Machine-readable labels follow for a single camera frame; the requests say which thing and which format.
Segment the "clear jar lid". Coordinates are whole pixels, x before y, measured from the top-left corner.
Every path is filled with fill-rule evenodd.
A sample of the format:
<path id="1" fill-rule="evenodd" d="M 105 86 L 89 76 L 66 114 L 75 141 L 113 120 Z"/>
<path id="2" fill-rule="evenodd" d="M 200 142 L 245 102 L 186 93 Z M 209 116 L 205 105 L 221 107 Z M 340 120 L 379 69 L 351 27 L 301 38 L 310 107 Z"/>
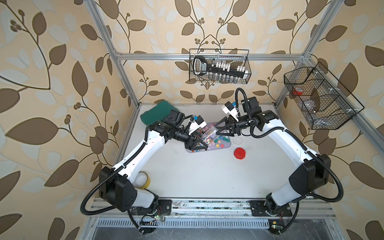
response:
<path id="1" fill-rule="evenodd" d="M 241 146 L 243 143 L 243 139 L 241 137 L 234 137 L 233 138 L 233 143 L 236 146 Z"/>

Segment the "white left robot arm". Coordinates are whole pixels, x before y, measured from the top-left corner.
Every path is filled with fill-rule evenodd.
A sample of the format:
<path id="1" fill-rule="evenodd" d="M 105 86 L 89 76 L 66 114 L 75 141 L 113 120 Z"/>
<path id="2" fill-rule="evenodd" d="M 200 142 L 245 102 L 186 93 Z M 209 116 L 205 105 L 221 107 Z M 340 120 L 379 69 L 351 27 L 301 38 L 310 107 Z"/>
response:
<path id="1" fill-rule="evenodd" d="M 113 209 L 127 212 L 131 208 L 156 209 L 157 196 L 148 191 L 134 187 L 134 182 L 147 161 L 168 140 L 185 144 L 190 151 L 206 150 L 208 145 L 196 135 L 189 135 L 189 130 L 157 121 L 146 127 L 145 137 L 136 148 L 112 168 L 105 167 L 99 175 L 99 183 L 85 196 L 80 211 L 85 216 L 98 215 Z M 111 204 L 101 210 L 87 210 L 86 205 L 93 194 Z"/>

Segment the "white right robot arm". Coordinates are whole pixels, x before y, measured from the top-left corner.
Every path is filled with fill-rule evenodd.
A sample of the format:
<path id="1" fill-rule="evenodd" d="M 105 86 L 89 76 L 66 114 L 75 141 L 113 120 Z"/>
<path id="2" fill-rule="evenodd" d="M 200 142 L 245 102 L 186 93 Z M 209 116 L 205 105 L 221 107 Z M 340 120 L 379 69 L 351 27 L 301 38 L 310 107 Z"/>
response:
<path id="1" fill-rule="evenodd" d="M 344 188 L 340 179 L 331 170 L 331 159 L 326 154 L 319 155 L 307 147 L 286 128 L 274 112 L 268 110 L 240 116 L 236 109 L 230 110 L 223 106 L 222 110 L 229 116 L 222 119 L 225 126 L 217 131 L 218 135 L 233 137 L 241 135 L 243 129 L 249 128 L 251 137 L 255 139 L 270 137 L 274 140 L 295 167 L 288 182 L 266 196 L 264 209 L 268 215 L 276 216 L 288 203 L 298 203 L 308 196 L 329 203 L 342 200 Z M 326 198 L 315 194 L 314 191 L 327 184 L 329 178 L 334 180 L 338 188 L 337 196 Z"/>

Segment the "clear jar of candies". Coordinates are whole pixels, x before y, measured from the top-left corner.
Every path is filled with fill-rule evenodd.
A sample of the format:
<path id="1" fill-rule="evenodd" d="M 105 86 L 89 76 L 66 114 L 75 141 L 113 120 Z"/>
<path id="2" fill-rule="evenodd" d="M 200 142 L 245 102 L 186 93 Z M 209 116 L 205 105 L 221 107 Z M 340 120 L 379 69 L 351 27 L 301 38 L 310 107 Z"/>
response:
<path id="1" fill-rule="evenodd" d="M 214 142 L 218 135 L 217 135 L 217 127 L 211 126 L 209 129 L 207 129 L 201 136 L 203 142 L 207 145 L 210 145 L 212 142 Z"/>

